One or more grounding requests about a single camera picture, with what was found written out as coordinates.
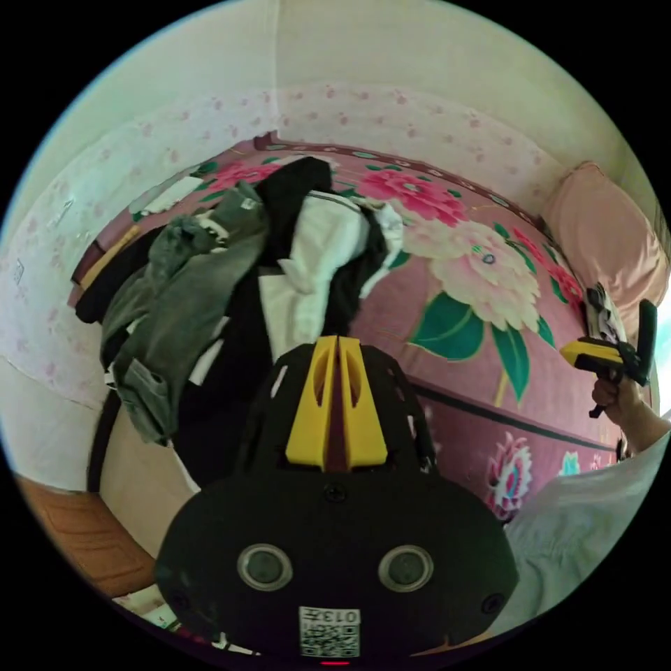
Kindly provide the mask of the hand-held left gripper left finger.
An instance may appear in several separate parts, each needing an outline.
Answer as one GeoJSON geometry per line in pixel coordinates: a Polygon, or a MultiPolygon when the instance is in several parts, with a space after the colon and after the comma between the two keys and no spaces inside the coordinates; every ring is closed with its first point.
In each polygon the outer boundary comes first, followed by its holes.
{"type": "Polygon", "coordinates": [[[323,337],[315,343],[285,449],[292,465],[326,467],[337,346],[336,336],[323,337]]]}

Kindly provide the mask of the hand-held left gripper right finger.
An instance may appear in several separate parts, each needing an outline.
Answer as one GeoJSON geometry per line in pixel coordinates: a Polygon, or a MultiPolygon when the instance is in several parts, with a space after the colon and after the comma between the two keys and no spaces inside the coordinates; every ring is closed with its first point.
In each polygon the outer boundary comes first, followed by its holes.
{"type": "Polygon", "coordinates": [[[387,445],[357,339],[339,339],[339,361],[347,467],[383,466],[387,461],[387,445]]]}

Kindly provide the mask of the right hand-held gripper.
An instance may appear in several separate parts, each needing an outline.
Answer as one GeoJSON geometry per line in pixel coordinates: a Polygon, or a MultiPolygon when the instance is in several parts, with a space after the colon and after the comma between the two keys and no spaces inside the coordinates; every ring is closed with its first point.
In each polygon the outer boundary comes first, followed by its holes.
{"type": "Polygon", "coordinates": [[[560,348],[566,362],[615,383],[636,371],[640,358],[628,342],[618,308],[599,282],[586,289],[586,323],[591,338],[579,338],[560,348]]]}

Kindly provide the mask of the person's right hand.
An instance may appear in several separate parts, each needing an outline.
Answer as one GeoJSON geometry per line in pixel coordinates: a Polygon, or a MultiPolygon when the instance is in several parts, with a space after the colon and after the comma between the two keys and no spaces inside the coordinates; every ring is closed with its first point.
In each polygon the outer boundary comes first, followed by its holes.
{"type": "Polygon", "coordinates": [[[653,436],[656,415],[644,402],[634,381],[624,378],[615,383],[599,379],[594,384],[592,398],[621,429],[632,452],[643,452],[657,441],[653,436]]]}

